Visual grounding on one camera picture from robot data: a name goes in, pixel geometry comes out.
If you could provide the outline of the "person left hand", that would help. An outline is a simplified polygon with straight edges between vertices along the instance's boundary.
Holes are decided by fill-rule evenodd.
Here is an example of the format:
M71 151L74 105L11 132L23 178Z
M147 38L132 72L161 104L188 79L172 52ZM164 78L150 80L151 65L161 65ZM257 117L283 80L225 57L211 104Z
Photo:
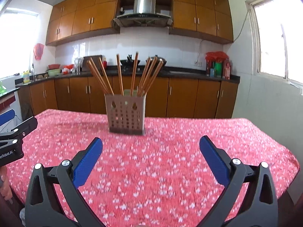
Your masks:
M10 188L10 183L7 175L7 167L2 166L0 170L1 180L3 181L3 184L1 186L1 195L5 200L11 200L12 199L12 191Z

